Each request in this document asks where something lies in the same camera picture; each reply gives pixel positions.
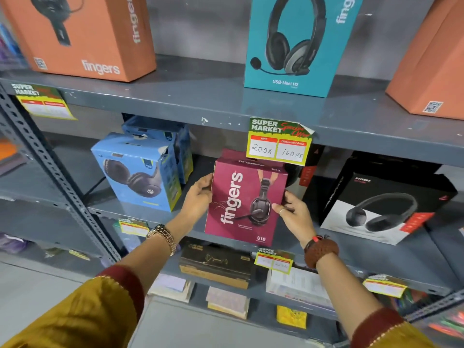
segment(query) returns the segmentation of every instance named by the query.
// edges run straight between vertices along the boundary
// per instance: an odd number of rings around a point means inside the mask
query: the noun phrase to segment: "maroon box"
[[[278,215],[270,206],[282,202],[286,181],[283,163],[224,149],[214,166],[205,233],[271,246]]]

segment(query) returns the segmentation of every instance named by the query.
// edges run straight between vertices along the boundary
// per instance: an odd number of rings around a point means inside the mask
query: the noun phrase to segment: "gold watch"
[[[156,226],[154,229],[150,230],[147,233],[147,238],[150,238],[152,235],[157,233],[160,234],[166,240],[167,244],[171,248],[171,256],[174,255],[177,244],[171,232],[169,232],[165,225],[158,224],[158,226]]]

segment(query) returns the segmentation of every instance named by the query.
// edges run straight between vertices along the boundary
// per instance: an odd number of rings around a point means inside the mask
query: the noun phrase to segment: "orange item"
[[[464,120],[464,0],[435,0],[386,93],[409,113]]]
[[[13,156],[18,150],[16,146],[6,138],[0,139],[0,160]]]
[[[156,69],[145,0],[0,0],[39,72],[133,81]]]

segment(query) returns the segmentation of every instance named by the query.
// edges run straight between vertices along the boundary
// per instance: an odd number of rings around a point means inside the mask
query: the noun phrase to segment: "floor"
[[[0,253],[0,345],[85,280],[83,275]],[[129,344],[130,348],[285,346],[323,347],[159,297],[147,299]]]

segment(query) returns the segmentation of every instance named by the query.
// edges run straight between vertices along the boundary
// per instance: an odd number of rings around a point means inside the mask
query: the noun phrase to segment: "teal box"
[[[120,201],[172,211],[181,196],[172,144],[110,133],[91,150]]]
[[[245,87],[327,97],[363,0],[253,0]]]
[[[173,144],[179,180],[182,184],[187,183],[194,170],[187,123],[134,116],[123,124],[122,129],[125,134],[147,136]]]

